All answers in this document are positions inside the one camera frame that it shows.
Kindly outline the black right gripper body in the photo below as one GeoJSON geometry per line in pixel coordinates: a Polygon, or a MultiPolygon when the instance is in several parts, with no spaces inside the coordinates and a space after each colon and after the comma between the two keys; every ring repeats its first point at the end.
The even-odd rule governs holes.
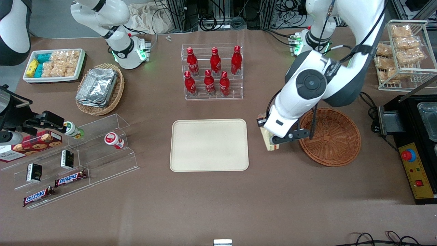
{"type": "Polygon", "coordinates": [[[8,90],[8,85],[0,87],[0,117],[1,127],[15,131],[18,127],[34,117],[30,105],[33,101],[8,90]]]}

